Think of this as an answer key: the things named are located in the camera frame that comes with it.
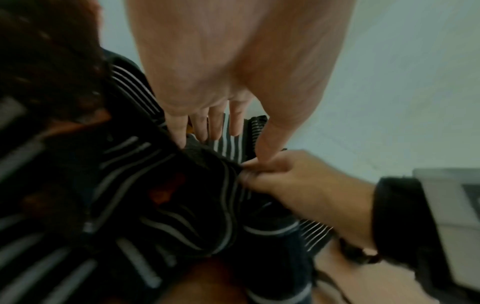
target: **skin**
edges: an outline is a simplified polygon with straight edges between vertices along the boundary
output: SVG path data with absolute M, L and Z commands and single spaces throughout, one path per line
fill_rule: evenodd
M 202 141 L 242 131 L 257 97 L 270 120 L 255 152 L 280 151 L 319 104 L 354 0 L 126 0 L 145 73 L 173 140 L 186 144 L 188 117 Z
M 305 151 L 283 151 L 268 162 L 243 164 L 240 182 L 270 194 L 302 218 L 325 223 L 350 243 L 375 249 L 375 185 L 340 172 Z

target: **black and white striped fabric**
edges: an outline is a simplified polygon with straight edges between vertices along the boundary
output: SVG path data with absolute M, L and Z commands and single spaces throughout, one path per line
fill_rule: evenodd
M 117 89 L 165 128 L 163 111 L 143 73 L 128 60 L 107 55 Z M 25 186 L 25 176 L 31 184 L 41 179 L 41 174 L 30 172 L 42 168 L 38 159 L 45 146 L 37 137 L 38 126 L 28 118 L 15 100 L 0 103 L 4 202 L 14 197 L 10 193 L 22 191 L 15 185 Z M 255 156 L 253 148 L 266 117 L 248 120 L 239 137 L 228 135 L 228 119 L 225 115 L 222 138 L 210 143 L 211 149 L 189 136 L 187 157 L 142 134 L 119 131 L 112 123 L 99 182 L 81 229 L 85 246 L 72 246 L 55 231 L 46 231 L 23 216 L 16 204 L 2 206 L 0 303 L 89 302 L 109 291 L 150 303 L 192 262 L 228 248 L 237 252 L 235 263 L 242 265 L 239 274 L 251 302 L 310 302 L 312 266 L 306 254 L 324 246 L 330 228 L 298 221 L 271 198 L 237 184 L 241 169 L 235 163 Z M 188 183 L 171 202 L 155 207 L 139 195 L 168 178 L 169 172 L 190 174 L 194 164 L 201 169 L 191 177 L 203 183 Z M 22 183 L 16 182 L 19 177 Z

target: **dark hair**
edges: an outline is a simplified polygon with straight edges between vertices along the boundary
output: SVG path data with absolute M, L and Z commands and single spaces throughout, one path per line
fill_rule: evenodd
M 104 76 L 89 0 L 0 0 L 0 98 L 75 121 L 103 107 Z

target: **white floor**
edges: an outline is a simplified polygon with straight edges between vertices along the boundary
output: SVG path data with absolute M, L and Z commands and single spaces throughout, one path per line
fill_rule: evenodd
M 100 2 L 103 46 L 139 63 L 122 2 Z M 358 0 L 324 98 L 288 148 L 372 181 L 480 167 L 479 13 L 478 0 Z

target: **black sleeve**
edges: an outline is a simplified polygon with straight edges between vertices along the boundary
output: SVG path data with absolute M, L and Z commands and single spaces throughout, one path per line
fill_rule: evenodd
M 387 261 L 416 270 L 421 248 L 441 250 L 435 222 L 420 182 L 382 178 L 375 189 L 373 240 Z

